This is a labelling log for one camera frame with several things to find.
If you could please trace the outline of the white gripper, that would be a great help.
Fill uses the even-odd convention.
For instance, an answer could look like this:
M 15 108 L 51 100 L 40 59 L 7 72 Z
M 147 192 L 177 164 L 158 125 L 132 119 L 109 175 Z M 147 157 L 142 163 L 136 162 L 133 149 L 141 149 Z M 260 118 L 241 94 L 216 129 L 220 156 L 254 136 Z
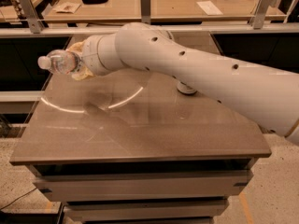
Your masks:
M 92 35 L 84 42 L 77 42 L 71 45 L 67 51 L 81 56 L 82 61 L 87 66 L 83 66 L 78 72 L 71 75 L 76 81 L 81 81 L 94 76 L 105 76 L 106 68 L 102 65 L 99 58 L 99 43 L 103 37 L 101 35 Z

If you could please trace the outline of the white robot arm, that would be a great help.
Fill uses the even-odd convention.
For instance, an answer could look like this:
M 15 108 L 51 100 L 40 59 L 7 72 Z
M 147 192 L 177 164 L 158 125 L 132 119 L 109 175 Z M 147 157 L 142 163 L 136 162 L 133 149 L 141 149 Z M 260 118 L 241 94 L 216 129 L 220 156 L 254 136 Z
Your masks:
M 166 30 L 138 22 L 112 35 L 88 37 L 79 57 L 96 76 L 122 68 L 169 75 L 299 144 L 296 73 L 189 49 L 171 39 Z

